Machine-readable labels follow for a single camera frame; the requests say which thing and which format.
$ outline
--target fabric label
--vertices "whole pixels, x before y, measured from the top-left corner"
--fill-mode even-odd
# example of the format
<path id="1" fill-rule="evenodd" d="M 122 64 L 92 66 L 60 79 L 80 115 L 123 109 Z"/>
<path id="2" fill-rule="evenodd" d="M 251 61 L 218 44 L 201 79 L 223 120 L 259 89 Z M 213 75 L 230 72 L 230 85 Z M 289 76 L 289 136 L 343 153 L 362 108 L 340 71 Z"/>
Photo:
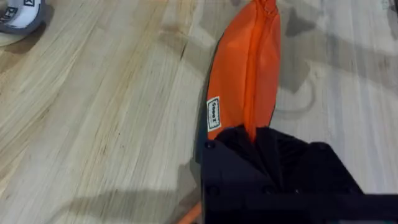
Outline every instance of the fabric label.
<path id="1" fill-rule="evenodd" d="M 221 127 L 220 97 L 207 101 L 207 131 L 214 131 Z"/>

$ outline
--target wood grain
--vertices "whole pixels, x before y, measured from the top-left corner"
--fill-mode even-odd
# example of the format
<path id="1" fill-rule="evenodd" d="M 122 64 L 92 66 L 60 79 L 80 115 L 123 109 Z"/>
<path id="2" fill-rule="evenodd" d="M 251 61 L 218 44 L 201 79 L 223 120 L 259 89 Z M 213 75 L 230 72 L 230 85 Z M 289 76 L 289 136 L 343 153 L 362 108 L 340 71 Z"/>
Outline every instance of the wood grain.
<path id="1" fill-rule="evenodd" d="M 52 0 L 0 48 L 0 223 L 173 223 L 215 44 L 244 1 Z M 367 192 L 398 192 L 398 19 L 383 0 L 281 0 L 271 126 L 330 143 Z"/>

